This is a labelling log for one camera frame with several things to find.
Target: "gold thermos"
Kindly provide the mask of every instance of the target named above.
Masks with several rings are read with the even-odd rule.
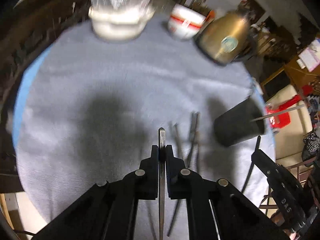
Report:
[[[196,43],[207,56],[221,65],[232,61],[244,61],[257,51],[256,40],[249,29],[248,11],[230,11],[209,23],[199,34]],[[246,41],[249,42],[251,50],[245,55],[240,55]]]

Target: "floor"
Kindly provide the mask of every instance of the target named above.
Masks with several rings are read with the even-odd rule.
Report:
[[[35,234],[47,225],[26,192],[8,193],[4,196],[14,229]],[[32,238],[29,235],[19,234],[18,236],[21,240]]]

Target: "round table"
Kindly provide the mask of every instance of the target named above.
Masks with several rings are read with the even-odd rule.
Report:
[[[250,94],[264,109],[261,95],[242,63],[216,65],[193,40],[173,39],[165,20],[155,15],[140,37],[122,43],[104,42],[90,22],[82,23],[65,31],[24,73],[13,142],[21,183],[45,220],[98,180],[113,182],[138,169],[157,144],[159,127],[176,155],[170,127],[178,123],[187,154],[194,111],[200,112],[200,175],[242,188],[256,138],[224,148],[215,141],[213,122]],[[274,160],[265,122],[260,149]],[[255,167],[245,195],[259,205],[267,186]],[[175,205],[167,193],[166,198],[165,234]],[[171,239],[188,238],[186,214],[184,202]],[[152,239],[157,231],[157,201],[140,201],[135,239]]]

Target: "white bowl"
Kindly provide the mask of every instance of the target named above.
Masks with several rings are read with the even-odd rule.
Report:
[[[126,13],[116,13],[90,7],[88,15],[98,36],[110,41],[125,41],[139,36],[154,13],[151,6],[143,14],[134,9]]]
[[[168,30],[182,40],[190,39],[198,33],[205,16],[180,4],[176,4],[168,21]]]

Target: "white cup with red stripe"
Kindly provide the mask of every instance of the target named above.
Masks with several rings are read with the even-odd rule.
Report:
[[[187,40],[198,33],[204,20],[202,14],[176,4],[170,14],[168,30],[174,37]]]

